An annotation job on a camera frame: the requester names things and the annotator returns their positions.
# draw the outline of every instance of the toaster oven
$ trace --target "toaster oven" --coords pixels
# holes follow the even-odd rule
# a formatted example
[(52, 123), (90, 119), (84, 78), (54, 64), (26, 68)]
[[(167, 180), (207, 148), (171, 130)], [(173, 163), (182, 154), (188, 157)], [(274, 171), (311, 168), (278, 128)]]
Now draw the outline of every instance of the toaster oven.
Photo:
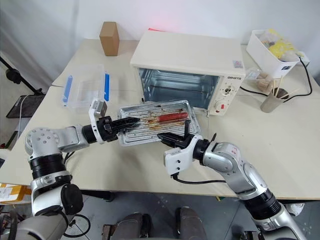
[(145, 102), (188, 100), (224, 115), (246, 72), (236, 39), (147, 31), (130, 64)]

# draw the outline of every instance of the metal baking tray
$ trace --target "metal baking tray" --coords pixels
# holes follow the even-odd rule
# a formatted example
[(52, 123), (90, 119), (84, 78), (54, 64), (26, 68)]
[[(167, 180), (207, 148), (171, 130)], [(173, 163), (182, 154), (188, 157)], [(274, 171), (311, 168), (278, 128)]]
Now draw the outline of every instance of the metal baking tray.
[(179, 119), (167, 122), (157, 122), (157, 116), (173, 113), (188, 113), (190, 133), (201, 132), (194, 109), (187, 100), (146, 102), (139, 105), (125, 106), (119, 110), (118, 119), (126, 117), (140, 118), (134, 127), (127, 128), (118, 135), (119, 143), (122, 146), (133, 146), (158, 142), (159, 133), (174, 133), (183, 136), (185, 132), (185, 120)]

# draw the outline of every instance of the metal cup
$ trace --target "metal cup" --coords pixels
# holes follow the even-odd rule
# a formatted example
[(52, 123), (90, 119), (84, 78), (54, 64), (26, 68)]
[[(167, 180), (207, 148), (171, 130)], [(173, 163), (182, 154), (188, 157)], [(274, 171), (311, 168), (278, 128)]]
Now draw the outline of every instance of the metal cup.
[(280, 104), (282, 104), (289, 96), (286, 96), (283, 99), (280, 99), (282, 96), (286, 95), (288, 92), (282, 88), (279, 89), (277, 97), (270, 92), (269, 96), (266, 97), (264, 102), (261, 104), (260, 109), (262, 112), (271, 113), (275, 110)]

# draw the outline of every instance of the sausage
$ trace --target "sausage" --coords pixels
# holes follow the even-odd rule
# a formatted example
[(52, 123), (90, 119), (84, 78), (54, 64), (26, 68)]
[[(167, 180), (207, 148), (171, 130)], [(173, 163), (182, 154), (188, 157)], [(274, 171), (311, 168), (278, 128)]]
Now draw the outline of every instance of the sausage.
[(159, 123), (161, 123), (161, 122), (167, 122), (172, 120), (186, 119), (187, 117), (188, 117), (187, 112), (178, 112), (178, 113), (170, 113), (170, 114), (157, 116), (156, 120)]

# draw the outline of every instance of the cardboard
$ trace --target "cardboard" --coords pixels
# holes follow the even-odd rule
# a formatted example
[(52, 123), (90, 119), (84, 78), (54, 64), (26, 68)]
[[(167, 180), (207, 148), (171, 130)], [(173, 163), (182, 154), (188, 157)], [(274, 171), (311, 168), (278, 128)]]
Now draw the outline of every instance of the cardboard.
[(119, 49), (117, 23), (114, 21), (105, 21), (102, 25), (99, 37), (104, 54), (106, 56), (117, 56)]

